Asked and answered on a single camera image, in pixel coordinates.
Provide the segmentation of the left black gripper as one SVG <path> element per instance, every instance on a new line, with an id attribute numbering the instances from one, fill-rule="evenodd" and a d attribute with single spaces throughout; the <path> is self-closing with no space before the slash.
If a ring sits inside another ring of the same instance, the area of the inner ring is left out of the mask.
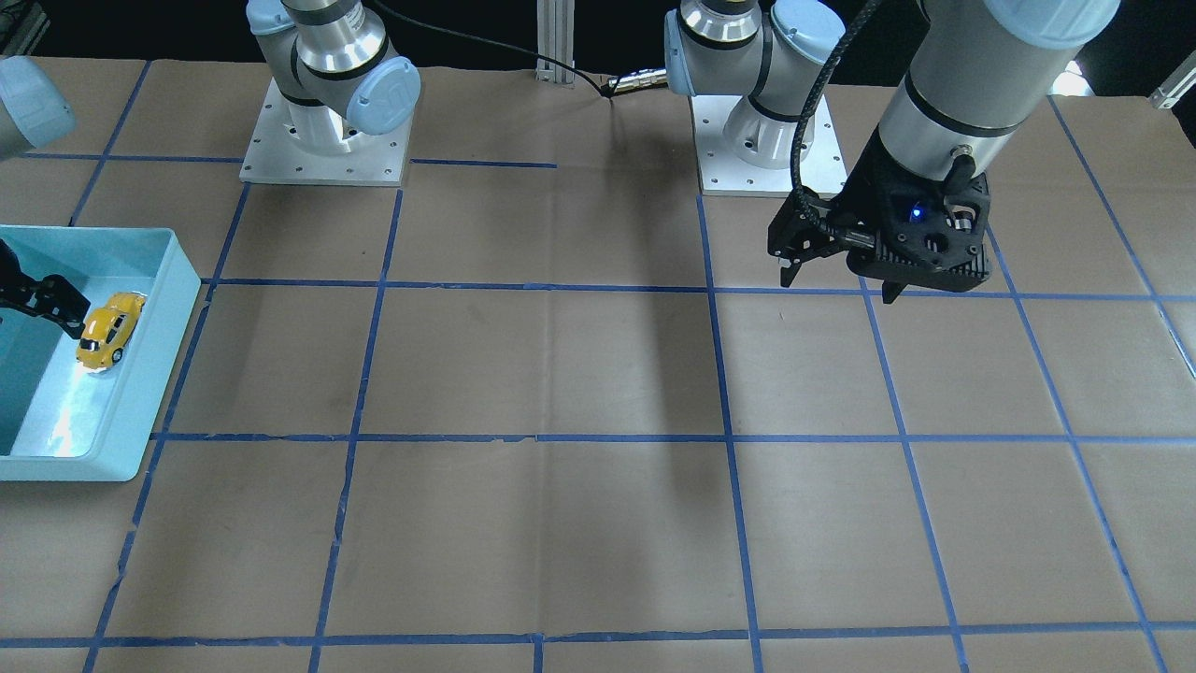
<path id="1" fill-rule="evenodd" d="M 901 166 L 873 131 L 824 216 L 818 203 L 810 189 L 791 192 L 769 224 L 765 251 L 780 261 L 786 289 L 804 263 L 840 252 L 852 273 L 881 280 L 885 306 L 908 286 L 969 293 L 991 276 L 990 189 L 969 154 L 952 158 L 944 179 L 927 179 Z"/>

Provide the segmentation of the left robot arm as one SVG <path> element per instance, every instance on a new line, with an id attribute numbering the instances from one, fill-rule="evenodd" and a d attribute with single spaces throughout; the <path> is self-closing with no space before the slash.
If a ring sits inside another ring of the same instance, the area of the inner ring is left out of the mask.
<path id="1" fill-rule="evenodd" d="M 663 22 L 669 88 L 736 94 L 756 118 L 789 124 L 779 169 L 791 191 L 765 230 L 780 285 L 819 257 L 905 287 L 969 293 L 991 276 L 987 167 L 1118 1 L 922 1 L 930 29 L 834 197 L 803 183 L 804 131 L 879 4 L 849 24 L 820 1 L 683 1 Z"/>

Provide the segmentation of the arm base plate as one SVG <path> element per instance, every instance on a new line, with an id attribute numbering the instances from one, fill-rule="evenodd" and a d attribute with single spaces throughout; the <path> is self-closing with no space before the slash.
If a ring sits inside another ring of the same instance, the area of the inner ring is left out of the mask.
<path id="1" fill-rule="evenodd" d="M 271 186 L 402 186 L 413 118 L 380 136 L 329 108 L 299 106 L 271 80 L 239 171 Z"/>
<path id="2" fill-rule="evenodd" d="M 791 192 L 795 122 L 764 118 L 740 94 L 694 94 L 691 116 L 701 192 L 746 197 Z M 837 195 L 848 178 L 825 99 L 804 129 L 800 175 L 803 185 L 820 197 Z"/>

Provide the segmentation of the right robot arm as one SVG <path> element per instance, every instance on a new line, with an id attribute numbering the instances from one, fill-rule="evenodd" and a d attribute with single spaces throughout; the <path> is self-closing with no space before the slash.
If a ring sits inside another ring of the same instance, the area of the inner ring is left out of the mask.
<path id="1" fill-rule="evenodd" d="M 239 178 L 271 186 L 401 186 L 421 77 L 364 1 L 248 1 L 245 17 L 271 82 Z M 4 56 L 4 161 L 77 128 L 51 77 Z M 22 273 L 4 241 L 4 308 L 84 332 L 91 302 L 77 285 Z"/>

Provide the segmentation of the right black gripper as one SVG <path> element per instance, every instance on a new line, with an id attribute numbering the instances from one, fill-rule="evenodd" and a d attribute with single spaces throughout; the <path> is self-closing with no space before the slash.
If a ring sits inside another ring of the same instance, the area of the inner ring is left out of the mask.
<path id="1" fill-rule="evenodd" d="M 22 273 L 17 253 L 1 239 L 1 308 L 51 322 L 78 341 L 85 331 L 90 306 L 87 296 L 61 274 L 48 274 L 37 281 Z"/>

